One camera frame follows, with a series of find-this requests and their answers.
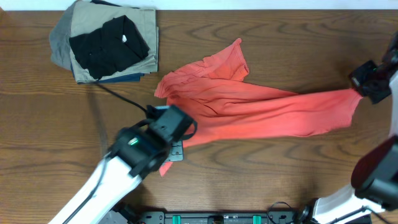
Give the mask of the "red t-shirt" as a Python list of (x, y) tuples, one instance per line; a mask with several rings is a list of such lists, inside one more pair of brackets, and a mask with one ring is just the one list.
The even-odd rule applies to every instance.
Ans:
[(244, 82), (249, 67), (236, 39), (170, 72), (154, 95), (197, 122), (185, 147), (218, 140), (309, 137), (351, 125), (362, 96), (352, 88), (298, 94)]

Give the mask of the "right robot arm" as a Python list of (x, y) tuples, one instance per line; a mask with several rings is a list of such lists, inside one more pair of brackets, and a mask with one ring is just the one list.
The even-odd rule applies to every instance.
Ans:
[(296, 213), (295, 223), (370, 223), (371, 214), (397, 209), (397, 36), (379, 65), (370, 60), (349, 79), (374, 104), (392, 97), (389, 137), (358, 161), (349, 185), (306, 205)]

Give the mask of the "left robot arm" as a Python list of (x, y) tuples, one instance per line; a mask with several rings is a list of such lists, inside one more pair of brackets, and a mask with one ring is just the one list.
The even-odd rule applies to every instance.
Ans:
[(52, 223), (99, 223), (129, 192), (167, 160), (172, 146), (193, 137), (197, 122), (175, 105), (154, 108), (155, 115), (123, 128), (108, 153)]

